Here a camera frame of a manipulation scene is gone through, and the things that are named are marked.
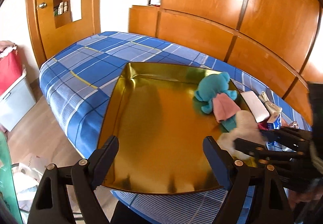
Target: small package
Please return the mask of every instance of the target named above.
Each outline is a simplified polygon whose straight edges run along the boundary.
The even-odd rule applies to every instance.
[[[279,112],[275,112],[273,113],[268,121],[267,121],[267,125],[268,125],[268,129],[280,129],[280,127],[282,126],[282,116],[281,113]]]

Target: teal stuffed animal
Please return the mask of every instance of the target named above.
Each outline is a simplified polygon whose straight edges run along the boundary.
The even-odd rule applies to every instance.
[[[230,75],[227,72],[221,74],[212,74],[204,77],[199,83],[197,90],[195,91],[195,97],[201,102],[208,102],[207,105],[202,106],[201,110],[209,114],[213,110],[212,99],[217,94],[225,93],[232,100],[237,98],[237,91],[229,89]]]

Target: bed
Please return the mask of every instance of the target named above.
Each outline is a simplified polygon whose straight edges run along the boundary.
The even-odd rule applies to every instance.
[[[157,38],[104,32],[72,44],[40,69],[43,95],[65,135],[84,158],[88,158],[97,147],[112,91],[124,65],[130,61],[173,63],[226,71],[239,90],[253,90],[256,94],[265,91],[271,102],[283,108],[282,118],[287,123],[296,121],[301,129],[311,130],[303,117],[278,95],[238,68]],[[269,145],[269,148],[281,150],[277,143]],[[204,224],[212,222],[226,195],[224,189],[181,196],[138,195],[117,190],[112,193],[151,223]],[[243,215],[248,212],[252,194],[251,188]],[[169,205],[172,205],[172,214],[169,214]]]

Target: door knob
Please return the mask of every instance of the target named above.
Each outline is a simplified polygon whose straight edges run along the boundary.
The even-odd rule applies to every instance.
[[[45,3],[45,2],[41,3],[40,5],[38,5],[38,7],[40,9],[44,9],[46,6],[47,6],[47,3]]]

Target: gold reflective sheet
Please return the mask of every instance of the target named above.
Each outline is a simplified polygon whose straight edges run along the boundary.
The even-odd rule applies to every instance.
[[[128,63],[112,93],[98,148],[110,135],[119,152],[103,185],[135,193],[179,194],[220,188],[202,141],[223,127],[194,97],[217,71],[163,63]],[[230,81],[230,90],[237,90]],[[249,110],[238,94],[236,103]]]

